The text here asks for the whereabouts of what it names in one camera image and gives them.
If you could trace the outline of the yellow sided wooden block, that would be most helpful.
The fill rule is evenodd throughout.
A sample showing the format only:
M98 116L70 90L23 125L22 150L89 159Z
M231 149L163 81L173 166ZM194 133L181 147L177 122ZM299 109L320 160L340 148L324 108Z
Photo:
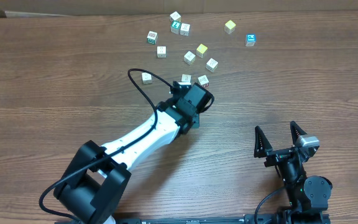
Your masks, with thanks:
M184 62L188 65L191 65L196 59L196 55L192 53L191 51L187 51L187 53L184 55Z

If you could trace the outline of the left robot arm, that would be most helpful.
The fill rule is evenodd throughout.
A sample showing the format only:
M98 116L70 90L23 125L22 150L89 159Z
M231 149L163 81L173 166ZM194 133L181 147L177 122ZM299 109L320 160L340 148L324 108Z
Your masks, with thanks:
M170 144L193 126L214 96L201 85L175 82L172 97L161 101L140 126L125 136L97 145L88 141L77 150L54 197L73 214L73 223L114 223L113 213L131 177L131 170L158 148Z

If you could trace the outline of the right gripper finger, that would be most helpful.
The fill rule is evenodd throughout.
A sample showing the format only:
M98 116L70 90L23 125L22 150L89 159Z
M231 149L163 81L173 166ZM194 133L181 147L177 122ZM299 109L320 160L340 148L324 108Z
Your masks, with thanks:
M290 122L290 129L291 129L291 138L292 138L293 145L296 144L296 141L300 136L307 135L307 133L304 130L302 130L295 121Z
M255 127L255 156L268 156L272 152L272 146L265 137L264 132L259 126Z

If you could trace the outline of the red sided wooden block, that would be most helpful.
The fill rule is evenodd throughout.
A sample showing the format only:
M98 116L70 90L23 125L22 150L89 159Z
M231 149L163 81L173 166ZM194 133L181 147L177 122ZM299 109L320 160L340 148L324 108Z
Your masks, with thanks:
M167 47L166 46L157 46L157 57L166 58L167 57Z

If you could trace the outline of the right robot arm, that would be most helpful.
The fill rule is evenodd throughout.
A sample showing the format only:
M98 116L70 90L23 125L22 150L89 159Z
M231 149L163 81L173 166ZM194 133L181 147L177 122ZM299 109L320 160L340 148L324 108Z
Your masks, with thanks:
M264 158L265 167L274 167L283 186L268 194L258 204L252 216L254 223L330 223L328 209L333 184L323 176L307 176L303 164L320 147L316 136L302 130L295 121L290 122L292 146L274 150L264 132L255 127L254 157ZM261 206L271 197L286 191L290 205L280 207L274 214L259 215Z

